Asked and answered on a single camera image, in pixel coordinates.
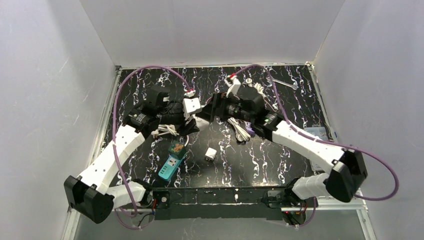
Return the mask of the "green dragon socket cube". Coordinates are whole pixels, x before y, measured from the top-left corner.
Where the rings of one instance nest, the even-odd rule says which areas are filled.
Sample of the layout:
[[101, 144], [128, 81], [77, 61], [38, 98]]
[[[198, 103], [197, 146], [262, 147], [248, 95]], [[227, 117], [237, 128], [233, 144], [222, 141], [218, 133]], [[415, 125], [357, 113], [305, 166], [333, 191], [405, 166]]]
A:
[[170, 144], [168, 152], [173, 158], [177, 160], [183, 160], [187, 154], [187, 149], [183, 143], [174, 140]]

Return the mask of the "teal power strip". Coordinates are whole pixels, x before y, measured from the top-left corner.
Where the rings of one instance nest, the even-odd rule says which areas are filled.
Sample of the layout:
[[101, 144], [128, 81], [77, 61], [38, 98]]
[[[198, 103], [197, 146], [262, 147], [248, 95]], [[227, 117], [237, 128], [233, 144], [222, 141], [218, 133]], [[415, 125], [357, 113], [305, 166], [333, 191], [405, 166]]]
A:
[[186, 158], [187, 154], [183, 155], [182, 158], [177, 158], [175, 156], [170, 155], [166, 160], [165, 164], [161, 167], [158, 176], [167, 182], [170, 182], [173, 175], [177, 171], [180, 164]]

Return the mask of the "white power strip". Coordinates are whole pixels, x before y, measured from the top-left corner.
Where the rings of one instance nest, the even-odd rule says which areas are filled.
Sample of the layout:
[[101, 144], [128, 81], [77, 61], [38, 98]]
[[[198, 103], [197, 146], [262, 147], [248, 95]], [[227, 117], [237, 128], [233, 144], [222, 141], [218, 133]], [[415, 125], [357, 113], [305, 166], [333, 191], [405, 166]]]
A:
[[210, 122], [198, 117], [197, 115], [195, 115], [194, 117], [195, 123], [196, 123], [196, 127], [199, 129], [199, 131], [205, 131], [206, 129], [208, 129], [210, 127]]

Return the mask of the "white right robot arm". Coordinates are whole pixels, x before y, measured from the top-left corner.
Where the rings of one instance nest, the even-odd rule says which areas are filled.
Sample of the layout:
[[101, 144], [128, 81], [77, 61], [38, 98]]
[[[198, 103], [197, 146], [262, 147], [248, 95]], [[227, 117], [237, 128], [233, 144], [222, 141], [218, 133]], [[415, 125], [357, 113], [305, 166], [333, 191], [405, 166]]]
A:
[[293, 206], [323, 196], [348, 203], [368, 176], [359, 151], [336, 146], [333, 142], [325, 143], [288, 123], [282, 114], [267, 109], [263, 96], [251, 87], [241, 88], [237, 96], [215, 93], [197, 116], [208, 122], [213, 122], [216, 117], [249, 122], [257, 136], [288, 147], [323, 169], [319, 175], [293, 179], [283, 192], [272, 197], [285, 205]]

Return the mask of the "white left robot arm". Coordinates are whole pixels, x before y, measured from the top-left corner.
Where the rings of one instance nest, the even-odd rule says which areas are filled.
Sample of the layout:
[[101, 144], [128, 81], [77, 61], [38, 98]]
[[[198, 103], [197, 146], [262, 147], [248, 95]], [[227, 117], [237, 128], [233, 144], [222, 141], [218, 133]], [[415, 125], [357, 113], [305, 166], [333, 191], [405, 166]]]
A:
[[102, 223], [112, 211], [125, 205], [150, 206], [152, 187], [147, 182], [126, 180], [124, 163], [149, 136], [170, 130], [176, 136], [199, 131], [195, 114], [202, 107], [196, 91], [185, 91], [181, 100], [170, 99], [170, 89], [155, 85], [147, 91], [123, 118], [121, 126], [113, 125], [111, 141], [100, 155], [77, 177], [69, 176], [64, 189], [69, 206], [92, 220]]

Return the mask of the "purple power strip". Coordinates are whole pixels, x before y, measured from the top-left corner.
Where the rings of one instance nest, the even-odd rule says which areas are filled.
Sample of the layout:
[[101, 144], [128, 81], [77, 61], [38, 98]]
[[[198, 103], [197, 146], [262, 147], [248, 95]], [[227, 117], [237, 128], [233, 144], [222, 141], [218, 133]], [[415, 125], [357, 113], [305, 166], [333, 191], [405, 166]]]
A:
[[250, 122], [245, 122], [245, 131], [251, 136], [254, 137], [256, 135], [256, 133], [254, 132], [254, 130], [251, 127], [251, 123]]

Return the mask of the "small white cube charger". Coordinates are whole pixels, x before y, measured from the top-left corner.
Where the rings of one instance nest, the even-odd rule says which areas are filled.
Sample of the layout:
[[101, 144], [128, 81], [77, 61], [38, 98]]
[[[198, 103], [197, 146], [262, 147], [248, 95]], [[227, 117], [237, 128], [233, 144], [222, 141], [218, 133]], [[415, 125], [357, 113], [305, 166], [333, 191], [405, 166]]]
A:
[[213, 161], [216, 158], [217, 150], [214, 148], [209, 147], [204, 155], [204, 158], [206, 161]]

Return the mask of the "silver wrench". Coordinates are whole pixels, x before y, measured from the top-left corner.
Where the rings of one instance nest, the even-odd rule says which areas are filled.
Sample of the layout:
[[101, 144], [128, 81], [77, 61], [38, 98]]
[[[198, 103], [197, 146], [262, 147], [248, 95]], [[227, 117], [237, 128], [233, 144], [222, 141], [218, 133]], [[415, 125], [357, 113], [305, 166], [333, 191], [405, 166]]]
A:
[[277, 79], [275, 79], [275, 78], [273, 78], [273, 79], [272, 79], [272, 81], [273, 81], [273, 82], [275, 82], [275, 83], [278, 83], [278, 84], [284, 85], [284, 86], [286, 86], [286, 87], [289, 87], [289, 88], [291, 88], [291, 89], [293, 89], [293, 90], [297, 90], [297, 89], [299, 88], [299, 86], [298, 86], [297, 84], [289, 84], [289, 83], [286, 83], [286, 82], [284, 82], [284, 81], [277, 80]]

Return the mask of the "clear plastic parts box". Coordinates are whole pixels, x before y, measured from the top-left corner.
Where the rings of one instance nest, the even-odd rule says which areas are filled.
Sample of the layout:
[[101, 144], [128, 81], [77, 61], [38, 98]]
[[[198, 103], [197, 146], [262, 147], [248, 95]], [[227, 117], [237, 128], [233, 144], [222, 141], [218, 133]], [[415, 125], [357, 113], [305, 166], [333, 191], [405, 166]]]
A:
[[333, 139], [328, 133], [327, 129], [324, 126], [311, 126], [305, 127], [304, 130], [316, 137], [319, 137], [323, 141], [332, 142]]

